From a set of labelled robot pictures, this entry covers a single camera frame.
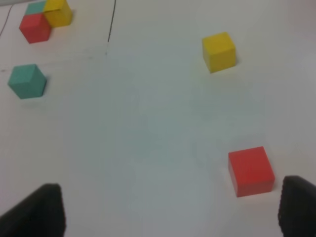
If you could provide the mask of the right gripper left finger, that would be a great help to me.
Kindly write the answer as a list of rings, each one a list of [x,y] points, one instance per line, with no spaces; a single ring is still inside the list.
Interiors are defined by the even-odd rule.
[[[2,237],[63,237],[66,214],[59,184],[44,184],[0,216]]]

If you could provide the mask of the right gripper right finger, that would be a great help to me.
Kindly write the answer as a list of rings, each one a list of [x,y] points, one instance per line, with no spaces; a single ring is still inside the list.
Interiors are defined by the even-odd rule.
[[[314,237],[316,186],[297,175],[285,176],[277,217],[284,237]]]

